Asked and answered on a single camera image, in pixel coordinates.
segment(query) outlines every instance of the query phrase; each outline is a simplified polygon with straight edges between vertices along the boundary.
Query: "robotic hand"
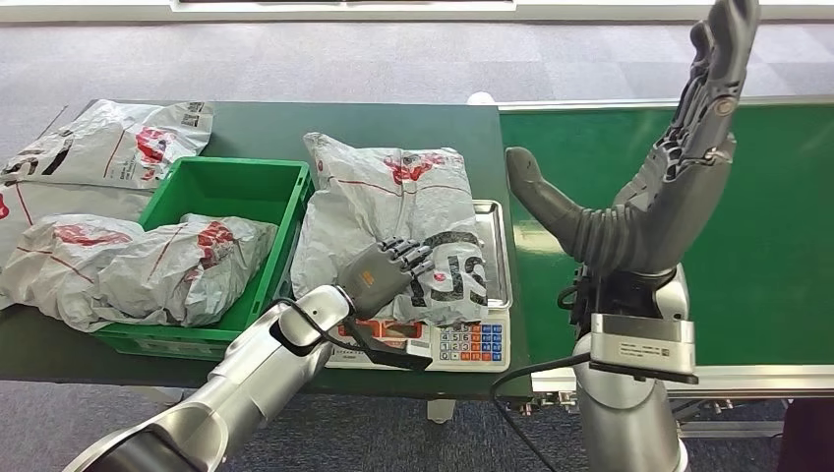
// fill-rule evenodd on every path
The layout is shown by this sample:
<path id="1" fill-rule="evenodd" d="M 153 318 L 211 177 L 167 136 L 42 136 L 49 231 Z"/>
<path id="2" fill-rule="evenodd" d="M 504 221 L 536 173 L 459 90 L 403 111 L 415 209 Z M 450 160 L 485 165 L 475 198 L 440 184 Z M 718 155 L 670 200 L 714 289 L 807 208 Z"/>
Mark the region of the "robotic hand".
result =
<path id="1" fill-rule="evenodd" d="M 338 276 L 298 301 L 280 299 L 226 350 L 208 382 L 144 423 L 106 436 L 64 472 L 209 472 L 277 415 L 328 361 L 334 343 L 377 363 L 425 369 L 431 357 L 374 340 L 353 319 L 371 318 L 430 270 L 431 248 L 392 238 L 369 247 Z M 359 345 L 327 334 L 344 323 Z"/>
<path id="2" fill-rule="evenodd" d="M 530 151 L 506 151 L 512 192 L 581 263 L 559 305 L 576 326 L 574 354 L 590 352 L 574 371 L 591 470 L 687 470 L 656 379 L 697 382 L 680 262 L 727 182 L 758 18 L 757 0 L 717 0 L 692 28 L 695 58 L 672 123 L 611 207 L 574 203 L 543 179 Z"/>

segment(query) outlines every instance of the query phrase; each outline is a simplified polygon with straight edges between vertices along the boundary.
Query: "digital scale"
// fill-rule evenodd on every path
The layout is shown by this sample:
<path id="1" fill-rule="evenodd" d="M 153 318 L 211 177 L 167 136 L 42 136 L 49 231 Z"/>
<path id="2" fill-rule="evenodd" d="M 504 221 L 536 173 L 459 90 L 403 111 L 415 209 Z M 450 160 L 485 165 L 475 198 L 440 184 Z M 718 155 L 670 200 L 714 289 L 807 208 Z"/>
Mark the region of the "digital scale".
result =
<path id="1" fill-rule="evenodd" d="M 509 367 L 509 307 L 512 288 L 506 256 L 504 216 L 498 202 L 473 201 L 475 229 L 484 257 L 489 314 L 479 324 L 435 327 L 422 323 L 402 324 L 395 321 L 368 320 L 357 322 L 378 340 L 402 347 L 428 351 L 433 362 L 427 371 L 502 372 Z M 330 334 L 347 342 L 353 341 L 344 327 L 337 326 Z M 327 363 L 337 369 L 394 369 L 373 364 L 357 351 L 335 347 Z"/>

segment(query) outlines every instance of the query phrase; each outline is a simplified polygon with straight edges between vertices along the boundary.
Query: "scale keypad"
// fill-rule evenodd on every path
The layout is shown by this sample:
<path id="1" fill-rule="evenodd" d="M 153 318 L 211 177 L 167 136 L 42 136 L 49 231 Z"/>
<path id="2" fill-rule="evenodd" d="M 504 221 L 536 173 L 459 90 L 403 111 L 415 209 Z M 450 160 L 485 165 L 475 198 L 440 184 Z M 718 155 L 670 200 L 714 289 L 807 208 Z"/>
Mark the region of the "scale keypad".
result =
<path id="1" fill-rule="evenodd" d="M 501 324 L 472 324 L 441 329 L 441 361 L 501 362 L 504 356 Z"/>

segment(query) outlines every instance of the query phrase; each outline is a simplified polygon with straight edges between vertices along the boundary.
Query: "crumpled plastic package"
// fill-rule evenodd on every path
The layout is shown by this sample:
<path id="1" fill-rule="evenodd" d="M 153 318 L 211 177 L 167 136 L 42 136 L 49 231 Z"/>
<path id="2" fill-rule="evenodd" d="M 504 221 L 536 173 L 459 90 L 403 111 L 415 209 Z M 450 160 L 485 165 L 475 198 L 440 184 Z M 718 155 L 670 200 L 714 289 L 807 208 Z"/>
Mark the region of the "crumpled plastic package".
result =
<path id="1" fill-rule="evenodd" d="M 220 320 L 269 254 L 277 226 L 187 214 L 128 245 L 98 275 L 102 302 L 143 325 Z"/>
<path id="2" fill-rule="evenodd" d="M 24 231 L 0 291 L 80 331 L 209 325 L 258 272 L 276 229 L 234 216 L 187 214 L 148 232 L 90 214 L 46 216 Z"/>
<path id="3" fill-rule="evenodd" d="M 319 190 L 307 204 L 290 270 L 296 296 L 334 283 L 339 268 L 374 242 L 413 238 L 434 248 L 436 268 L 376 318 L 450 325 L 487 316 L 484 260 L 460 153 L 354 148 L 321 133 L 304 141 Z"/>
<path id="4" fill-rule="evenodd" d="M 98 100 L 72 123 L 39 138 L 0 169 L 0 182 L 155 189 L 171 164 L 209 143 L 214 108 Z"/>
<path id="5" fill-rule="evenodd" d="M 46 216 L 21 235 L 0 273 L 0 290 L 14 303 L 94 331 L 125 318 L 93 299 L 98 273 L 144 235 L 142 226 L 88 214 Z"/>
<path id="6" fill-rule="evenodd" d="M 21 234 L 47 215 L 92 213 L 136 221 L 151 192 L 93 185 L 16 182 L 0 184 L 0 274 Z M 0 289 L 0 309 L 12 305 Z"/>

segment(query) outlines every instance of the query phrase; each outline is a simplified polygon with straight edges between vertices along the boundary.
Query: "green plastic crate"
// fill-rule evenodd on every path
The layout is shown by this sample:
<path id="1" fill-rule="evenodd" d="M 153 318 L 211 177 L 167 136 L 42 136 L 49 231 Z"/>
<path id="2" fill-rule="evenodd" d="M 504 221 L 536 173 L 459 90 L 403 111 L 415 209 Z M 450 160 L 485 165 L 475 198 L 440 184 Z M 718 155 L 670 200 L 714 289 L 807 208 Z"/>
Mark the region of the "green plastic crate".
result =
<path id="1" fill-rule="evenodd" d="M 240 216 L 278 225 L 272 250 L 243 295 L 216 324 L 111 324 L 93 335 L 125 354 L 222 359 L 226 346 L 261 315 L 276 293 L 290 294 L 289 267 L 312 195 L 305 162 L 231 157 L 177 160 L 139 219 L 145 230 L 176 224 L 186 213 Z"/>

